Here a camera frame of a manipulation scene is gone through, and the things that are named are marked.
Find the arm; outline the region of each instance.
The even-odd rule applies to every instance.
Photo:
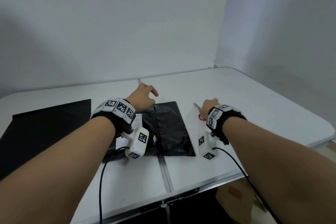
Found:
[[[136,110],[158,96],[140,84],[127,98]],[[95,117],[0,182],[0,223],[69,223],[115,135],[105,117]]]
[[[206,101],[202,117],[218,104],[217,99]],[[283,223],[335,221],[336,163],[237,117],[226,120],[222,130],[253,184]]]

